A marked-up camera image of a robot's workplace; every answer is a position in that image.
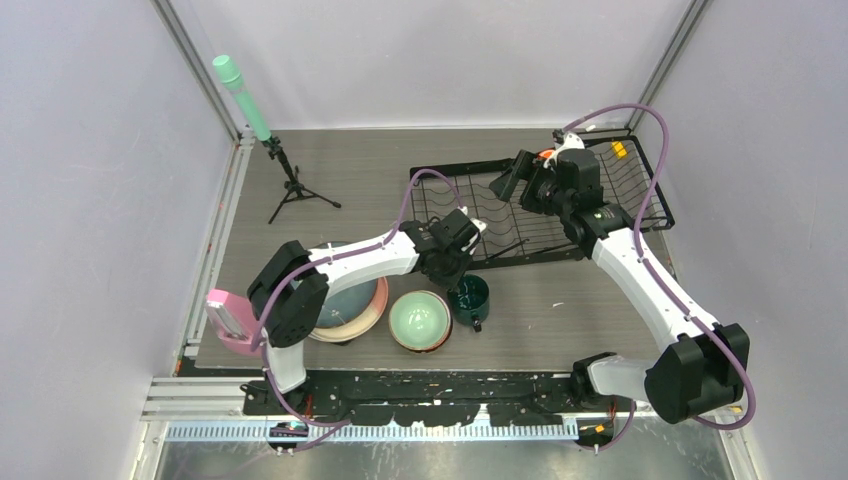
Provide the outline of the dark green mug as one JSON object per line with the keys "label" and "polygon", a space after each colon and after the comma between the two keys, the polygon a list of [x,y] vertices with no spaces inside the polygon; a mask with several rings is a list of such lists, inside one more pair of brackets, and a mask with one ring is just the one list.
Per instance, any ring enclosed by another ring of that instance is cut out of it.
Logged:
{"label": "dark green mug", "polygon": [[447,301],[459,324],[471,328],[475,333],[482,331],[482,323],[490,312],[490,290],[484,279],[472,275],[472,293],[457,297],[453,295],[452,288],[447,291]]}

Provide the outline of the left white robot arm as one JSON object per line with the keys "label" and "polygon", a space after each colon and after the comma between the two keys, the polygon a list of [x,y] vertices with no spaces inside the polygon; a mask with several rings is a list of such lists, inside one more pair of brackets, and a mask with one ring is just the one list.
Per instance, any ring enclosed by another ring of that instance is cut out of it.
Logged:
{"label": "left white robot arm", "polygon": [[487,228],[459,207],[441,219],[403,221],[381,236],[336,249],[283,244],[247,289],[258,321],[251,347],[261,352],[270,403],[284,414],[305,405],[304,341],[328,298],[372,280],[415,272],[443,289],[453,288]]}

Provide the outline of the black wire dish rack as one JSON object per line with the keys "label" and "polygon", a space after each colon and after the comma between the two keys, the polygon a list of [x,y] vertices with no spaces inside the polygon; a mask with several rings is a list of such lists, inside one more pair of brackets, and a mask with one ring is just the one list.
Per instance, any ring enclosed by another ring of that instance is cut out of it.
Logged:
{"label": "black wire dish rack", "polygon": [[456,187],[469,214],[487,224],[469,268],[484,270],[581,260],[582,252],[565,237],[558,218],[522,209],[519,199],[523,181],[509,202],[497,199],[491,192],[489,184],[511,163],[506,158],[431,167]]}

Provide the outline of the orange mug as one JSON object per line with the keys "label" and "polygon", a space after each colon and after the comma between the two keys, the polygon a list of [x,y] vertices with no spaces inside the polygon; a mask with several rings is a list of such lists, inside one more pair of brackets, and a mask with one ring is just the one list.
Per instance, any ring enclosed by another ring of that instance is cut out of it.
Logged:
{"label": "orange mug", "polygon": [[536,154],[536,157],[540,161],[548,161],[554,153],[555,153],[555,151],[553,149],[547,149],[547,150],[543,150],[543,151],[538,152]]}

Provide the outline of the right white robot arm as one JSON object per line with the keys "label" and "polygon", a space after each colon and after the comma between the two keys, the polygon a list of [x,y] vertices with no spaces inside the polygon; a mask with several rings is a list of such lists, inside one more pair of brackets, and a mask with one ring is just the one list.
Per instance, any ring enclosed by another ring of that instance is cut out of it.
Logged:
{"label": "right white robot arm", "polygon": [[723,325],[700,307],[643,243],[635,220],[606,201],[593,152],[560,148],[544,156],[520,151],[489,185],[509,201],[518,185],[525,211],[556,217],[566,238],[621,289],[645,321],[659,355],[652,362],[602,353],[573,366],[571,397],[596,410],[610,396],[647,402],[669,424],[747,401],[740,428],[752,419],[756,397],[747,374],[750,339],[738,324]]}

